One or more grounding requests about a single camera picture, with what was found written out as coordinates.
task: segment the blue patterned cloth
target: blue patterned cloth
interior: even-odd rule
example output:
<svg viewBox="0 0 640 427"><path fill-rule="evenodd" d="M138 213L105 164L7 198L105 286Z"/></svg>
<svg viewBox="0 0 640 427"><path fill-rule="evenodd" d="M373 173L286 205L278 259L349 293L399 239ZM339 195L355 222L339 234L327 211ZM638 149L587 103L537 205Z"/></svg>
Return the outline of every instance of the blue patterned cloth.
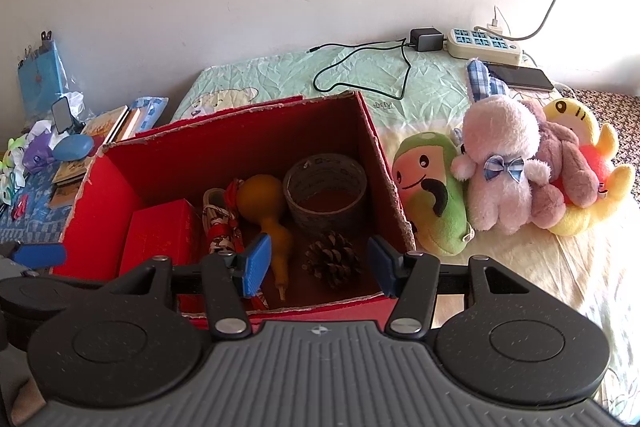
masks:
<svg viewBox="0 0 640 427"><path fill-rule="evenodd" d="M493 155L484 163L484 179L491 181L503 172L508 172L514 181L520 183L524 171L524 160L515 158L505 163L504 158L500 155Z"/></svg>
<svg viewBox="0 0 640 427"><path fill-rule="evenodd" d="M58 170L59 162L29 176L26 186L18 191L16 201L24 193L29 195L25 213L11 219L11 208L5 206L0 216L0 242L56 243L65 227L66 216L71 206L51 210L48 206L54 186L51 181Z"/></svg>
<svg viewBox="0 0 640 427"><path fill-rule="evenodd" d="M466 70L474 102L492 94L507 94L509 92L507 85L499 78L490 76L487 67L477 58L469 61Z"/></svg>

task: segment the gray ribbed panel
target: gray ribbed panel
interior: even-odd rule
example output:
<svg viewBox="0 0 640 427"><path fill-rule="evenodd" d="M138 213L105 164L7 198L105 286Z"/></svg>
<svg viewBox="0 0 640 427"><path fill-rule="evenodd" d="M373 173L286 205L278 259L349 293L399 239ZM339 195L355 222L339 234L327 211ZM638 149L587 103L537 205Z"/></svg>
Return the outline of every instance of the gray ribbed panel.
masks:
<svg viewBox="0 0 640 427"><path fill-rule="evenodd" d="M121 410L51 402L27 427L604 427L592 401L517 411L482 402L440 373L427 349L382 335L373 322L267 321L220 344L180 389Z"/></svg>

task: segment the yellow gourd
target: yellow gourd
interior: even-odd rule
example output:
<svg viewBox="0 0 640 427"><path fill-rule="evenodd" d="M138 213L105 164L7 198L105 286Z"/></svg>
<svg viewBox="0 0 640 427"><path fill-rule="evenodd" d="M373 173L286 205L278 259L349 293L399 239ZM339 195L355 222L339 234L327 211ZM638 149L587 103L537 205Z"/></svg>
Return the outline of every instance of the yellow gourd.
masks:
<svg viewBox="0 0 640 427"><path fill-rule="evenodd" d="M289 286L293 236L278 222L287 208L282 182L269 174L256 174L240 185L236 202L240 215L260 225L262 232L271 237L271 269L280 300L284 301Z"/></svg>

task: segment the power adapter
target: power adapter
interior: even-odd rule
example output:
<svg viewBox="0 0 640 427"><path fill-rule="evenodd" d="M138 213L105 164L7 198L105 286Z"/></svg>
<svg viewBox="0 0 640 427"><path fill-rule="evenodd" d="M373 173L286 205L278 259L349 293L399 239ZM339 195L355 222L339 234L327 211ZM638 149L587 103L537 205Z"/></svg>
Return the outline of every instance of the power adapter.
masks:
<svg viewBox="0 0 640 427"><path fill-rule="evenodd" d="M436 28L418 28L411 30L409 42L419 52L437 52L442 49L444 35Z"/></svg>

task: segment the stack of books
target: stack of books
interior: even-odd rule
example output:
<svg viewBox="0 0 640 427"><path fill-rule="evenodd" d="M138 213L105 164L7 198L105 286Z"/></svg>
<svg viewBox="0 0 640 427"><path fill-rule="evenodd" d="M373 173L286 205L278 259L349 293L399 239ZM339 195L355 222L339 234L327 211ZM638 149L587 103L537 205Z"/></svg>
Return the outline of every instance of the stack of books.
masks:
<svg viewBox="0 0 640 427"><path fill-rule="evenodd" d="M60 165L56 175L53 176L53 183L58 188L49 202L49 207L59 208L73 204L91 158L95 156L102 145L131 138L138 130L143 117L141 109L129 110L124 105L87 122L82 134L94 139L94 147L86 158L63 162Z"/></svg>

